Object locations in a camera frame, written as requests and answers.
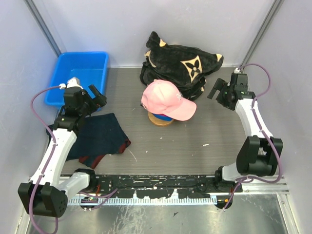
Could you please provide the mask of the navy blue cloth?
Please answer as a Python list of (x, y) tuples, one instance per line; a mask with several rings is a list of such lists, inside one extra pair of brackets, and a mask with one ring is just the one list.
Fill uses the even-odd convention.
[(113, 113), (80, 117), (74, 129), (78, 136), (66, 160), (77, 159), (91, 169), (95, 169), (104, 156), (122, 154), (131, 145)]

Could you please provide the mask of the blue plastic bin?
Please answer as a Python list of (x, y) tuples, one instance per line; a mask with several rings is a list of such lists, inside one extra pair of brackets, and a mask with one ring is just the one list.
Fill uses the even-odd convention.
[(109, 55), (106, 52), (66, 52), (59, 56), (50, 86), (57, 86), (73, 77), (87, 90), (91, 97), (95, 95), (89, 89), (94, 85), (101, 94), (105, 94), (107, 83), (107, 65)]

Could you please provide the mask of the wooden hat stand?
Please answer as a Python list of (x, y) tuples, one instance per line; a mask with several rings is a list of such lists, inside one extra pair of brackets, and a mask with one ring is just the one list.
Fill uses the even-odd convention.
[(154, 124), (154, 125), (156, 125), (156, 126), (168, 126), (168, 125), (170, 125), (170, 124), (172, 124), (173, 122), (174, 122), (174, 120), (172, 119), (172, 120), (170, 120), (170, 121), (168, 121), (168, 120), (161, 120), (161, 119), (159, 119), (159, 118), (157, 118), (157, 117), (155, 117), (152, 113), (148, 113), (148, 118), (149, 118), (149, 120)]

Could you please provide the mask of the pink cap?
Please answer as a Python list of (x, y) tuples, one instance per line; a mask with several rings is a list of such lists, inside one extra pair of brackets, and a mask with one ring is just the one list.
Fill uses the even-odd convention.
[(166, 115), (179, 121), (189, 120), (197, 109), (197, 105), (184, 98), (173, 83), (160, 79), (146, 87), (141, 105), (152, 114)]

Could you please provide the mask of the blue cap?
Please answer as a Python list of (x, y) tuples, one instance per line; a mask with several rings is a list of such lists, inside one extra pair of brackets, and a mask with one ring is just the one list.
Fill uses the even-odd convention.
[(158, 118), (158, 119), (163, 120), (163, 121), (171, 121), (171, 120), (173, 120), (173, 118), (168, 117), (168, 116), (166, 116), (164, 114), (153, 114), (153, 116), (155, 118)]

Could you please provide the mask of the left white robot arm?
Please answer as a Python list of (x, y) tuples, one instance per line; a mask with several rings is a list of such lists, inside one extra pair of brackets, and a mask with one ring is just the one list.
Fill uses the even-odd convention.
[(60, 84), (64, 89), (64, 105), (54, 121), (53, 129), (46, 127), (51, 140), (43, 159), (27, 183), (21, 183), (18, 194), (29, 215), (60, 218), (66, 211), (68, 200), (81, 191), (93, 193), (98, 182), (94, 170), (77, 169), (65, 181), (60, 175), (68, 154), (77, 140), (86, 116), (106, 105), (106, 96), (94, 85), (88, 92), (78, 84)]

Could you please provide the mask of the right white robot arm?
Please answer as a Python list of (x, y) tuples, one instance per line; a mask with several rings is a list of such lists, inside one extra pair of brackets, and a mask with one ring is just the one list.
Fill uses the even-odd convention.
[(235, 163), (216, 170), (216, 190), (225, 192), (231, 182), (247, 183), (254, 179), (277, 183), (281, 175), (275, 180), (269, 180), (268, 177), (281, 172), (283, 141), (275, 138), (266, 127), (258, 109), (257, 97), (248, 89), (247, 74), (232, 73), (230, 81), (218, 78), (208, 94), (209, 99), (213, 97), (223, 107), (238, 114), (246, 136)]

